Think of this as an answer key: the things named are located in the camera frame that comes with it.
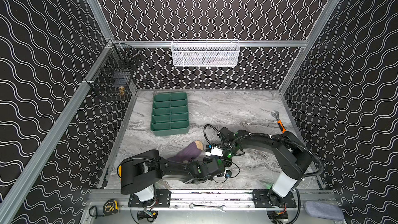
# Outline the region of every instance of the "black bracket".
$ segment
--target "black bracket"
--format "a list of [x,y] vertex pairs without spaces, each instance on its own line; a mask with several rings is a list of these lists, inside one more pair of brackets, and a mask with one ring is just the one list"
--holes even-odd
[[[269,203],[268,189],[264,190],[253,190],[253,202],[254,207],[256,208],[273,208],[273,206]],[[282,198],[285,202],[286,207],[295,208],[297,207],[295,198],[293,197],[293,193],[289,192],[286,197]]]
[[[171,191],[166,190],[166,189],[157,189],[156,190],[156,197],[157,197],[157,204],[155,204],[153,207],[155,208],[168,208],[170,207],[170,196],[171,196]],[[129,207],[133,208],[144,208],[147,207],[147,202],[140,202],[138,197],[135,194],[130,195],[130,200],[129,200]]]

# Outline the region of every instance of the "wavy line pattern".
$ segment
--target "wavy line pattern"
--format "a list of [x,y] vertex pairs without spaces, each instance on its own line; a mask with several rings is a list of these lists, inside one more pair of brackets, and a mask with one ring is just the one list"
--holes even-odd
[[12,223],[79,223],[128,103],[102,102],[89,92]]
[[145,48],[134,68],[133,81],[140,89],[277,90],[299,49],[242,48],[235,67],[175,67],[170,49]]
[[398,223],[398,0],[341,0],[285,94],[352,224]]
[[0,202],[105,46],[86,0],[0,0]]
[[118,40],[304,40],[327,0],[99,0]]

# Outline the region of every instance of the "gray marble table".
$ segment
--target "gray marble table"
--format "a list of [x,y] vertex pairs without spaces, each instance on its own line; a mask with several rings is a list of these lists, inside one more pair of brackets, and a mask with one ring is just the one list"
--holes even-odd
[[[172,157],[189,143],[200,140],[206,145],[203,137],[203,126],[211,124],[218,129],[227,127],[231,131],[245,129],[250,132],[280,134],[276,120],[271,116],[273,110],[279,111],[279,117],[288,131],[294,132],[292,124],[276,91],[187,91],[189,108],[189,133],[156,137],[150,130],[153,95],[161,91],[139,91],[137,102],[131,115],[129,125],[114,162],[116,168],[120,162],[130,156],[151,149],[159,150],[164,157]],[[216,140],[215,132],[207,129],[207,136]],[[240,167],[238,177],[228,179],[223,184],[212,181],[192,185],[174,180],[161,180],[158,188],[164,189],[267,189],[276,181],[281,168],[274,155],[252,149],[246,154],[234,157]],[[205,153],[198,157],[202,160]],[[235,166],[232,173],[238,172]],[[108,189],[119,189],[120,179],[116,170],[111,172]],[[299,189],[319,189],[315,177],[306,178]]]

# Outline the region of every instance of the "adjustable wrench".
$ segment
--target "adjustable wrench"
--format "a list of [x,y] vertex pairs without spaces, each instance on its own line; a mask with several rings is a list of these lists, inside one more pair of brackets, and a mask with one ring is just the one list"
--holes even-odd
[[273,111],[272,112],[272,116],[276,119],[276,121],[278,122],[279,125],[279,129],[281,129],[281,132],[286,132],[285,127],[282,124],[282,121],[279,119],[279,112],[278,111]]
[[222,206],[219,206],[219,207],[216,207],[216,206],[204,206],[204,205],[195,205],[195,204],[193,204],[193,203],[191,203],[190,205],[189,205],[189,208],[209,208],[209,209],[217,209],[217,210],[219,210],[219,211],[221,211],[221,212],[223,212],[223,213],[225,213],[225,211],[224,211],[224,205],[222,205]]

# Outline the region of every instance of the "white wire basket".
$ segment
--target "white wire basket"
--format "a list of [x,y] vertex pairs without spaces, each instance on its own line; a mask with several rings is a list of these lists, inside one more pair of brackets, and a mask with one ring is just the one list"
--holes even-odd
[[173,65],[178,67],[235,67],[239,40],[172,40]]

